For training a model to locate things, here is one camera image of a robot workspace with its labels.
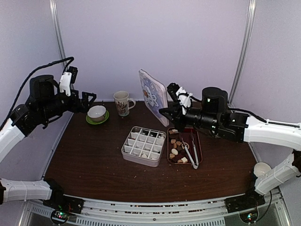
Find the red chocolate tray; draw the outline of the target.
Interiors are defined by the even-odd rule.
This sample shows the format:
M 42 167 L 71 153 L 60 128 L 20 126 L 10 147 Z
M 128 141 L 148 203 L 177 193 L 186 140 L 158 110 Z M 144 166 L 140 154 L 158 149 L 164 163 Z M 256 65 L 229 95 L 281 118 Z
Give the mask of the red chocolate tray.
M 197 169 L 203 160 L 197 130 L 186 127 L 184 132 L 167 130 L 167 160 L 174 165 L 192 165 Z

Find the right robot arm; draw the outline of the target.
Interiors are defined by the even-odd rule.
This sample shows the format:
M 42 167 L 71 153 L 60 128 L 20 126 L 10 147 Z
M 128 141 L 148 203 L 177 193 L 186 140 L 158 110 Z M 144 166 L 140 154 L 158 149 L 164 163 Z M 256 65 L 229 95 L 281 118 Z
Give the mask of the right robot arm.
M 167 87 L 173 105 L 159 110 L 178 131 L 186 126 L 206 129 L 213 136 L 237 143 L 248 143 L 258 163 L 253 168 L 255 181 L 241 197 L 250 208 L 274 188 L 301 176 L 301 125 L 264 119 L 251 111 L 231 108 L 228 93 L 217 87 L 202 90 L 201 107 L 196 98 L 176 83 Z

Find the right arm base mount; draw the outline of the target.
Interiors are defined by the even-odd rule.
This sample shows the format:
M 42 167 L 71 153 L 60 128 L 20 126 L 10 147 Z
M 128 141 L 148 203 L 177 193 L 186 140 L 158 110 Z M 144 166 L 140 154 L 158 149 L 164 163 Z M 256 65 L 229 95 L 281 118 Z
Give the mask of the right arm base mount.
M 228 213 L 239 213 L 240 220 L 246 224 L 254 224 L 259 219 L 258 207 L 265 204 L 263 196 L 240 195 L 225 199 Z

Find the white metal tongs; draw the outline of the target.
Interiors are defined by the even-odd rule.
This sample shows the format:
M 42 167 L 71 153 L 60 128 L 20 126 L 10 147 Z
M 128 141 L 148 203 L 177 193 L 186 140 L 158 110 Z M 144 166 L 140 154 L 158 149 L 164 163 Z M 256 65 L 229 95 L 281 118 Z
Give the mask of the white metal tongs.
M 183 133 L 179 133 L 179 138 L 183 144 L 184 150 L 190 160 L 190 163 L 191 163 L 193 169 L 197 170 L 199 167 L 199 160 L 198 160 L 198 153 L 197 153 L 193 133 L 192 132 L 189 133 L 189 138 L 190 138 L 190 142 L 191 142 L 190 146 L 188 146 L 189 142 L 184 141 Z

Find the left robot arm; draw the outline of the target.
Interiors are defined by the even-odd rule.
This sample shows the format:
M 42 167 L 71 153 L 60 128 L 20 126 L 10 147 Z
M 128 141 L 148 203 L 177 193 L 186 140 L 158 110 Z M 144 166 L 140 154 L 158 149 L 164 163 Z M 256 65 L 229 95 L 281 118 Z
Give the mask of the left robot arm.
M 87 113 L 92 107 L 95 93 L 79 93 L 71 87 L 78 73 L 78 69 L 70 65 L 73 60 L 70 56 L 39 66 L 25 78 L 0 126 L 1 160 L 39 125 L 46 129 L 65 112 Z M 66 63 L 60 81 L 55 81 L 51 74 L 33 77 L 37 71 L 60 63 Z M 68 204 L 63 188 L 52 179 L 12 181 L 1 178 L 0 202 L 18 200 L 42 200 L 57 209 L 63 209 Z

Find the lilac tin box with dividers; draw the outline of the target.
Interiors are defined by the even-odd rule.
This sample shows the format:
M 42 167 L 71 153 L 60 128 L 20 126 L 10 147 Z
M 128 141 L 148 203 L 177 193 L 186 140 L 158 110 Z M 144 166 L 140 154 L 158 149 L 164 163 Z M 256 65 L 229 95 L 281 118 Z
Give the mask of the lilac tin box with dividers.
M 124 160 L 157 167 L 164 149 L 166 133 L 134 126 L 130 130 L 121 148 Z

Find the lilac bunny tin lid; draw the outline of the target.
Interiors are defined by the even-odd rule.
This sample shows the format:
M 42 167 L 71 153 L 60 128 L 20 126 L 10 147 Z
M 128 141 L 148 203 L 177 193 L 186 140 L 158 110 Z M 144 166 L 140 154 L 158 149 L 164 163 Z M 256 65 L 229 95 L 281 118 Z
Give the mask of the lilac bunny tin lid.
M 146 107 L 163 126 L 169 126 L 169 120 L 159 113 L 159 109 L 168 107 L 166 87 L 145 70 L 140 69 L 138 73 Z

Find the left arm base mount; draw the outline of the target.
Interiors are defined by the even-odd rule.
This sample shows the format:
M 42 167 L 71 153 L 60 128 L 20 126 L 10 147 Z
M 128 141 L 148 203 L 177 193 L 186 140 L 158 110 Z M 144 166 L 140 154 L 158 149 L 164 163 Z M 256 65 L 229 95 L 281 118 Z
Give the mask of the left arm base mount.
M 52 208 L 50 220 L 57 226 L 67 223 L 68 221 L 75 222 L 76 215 L 80 214 L 83 209 L 84 200 L 70 196 L 63 196 L 61 202 L 54 200 L 43 200 L 43 205 Z

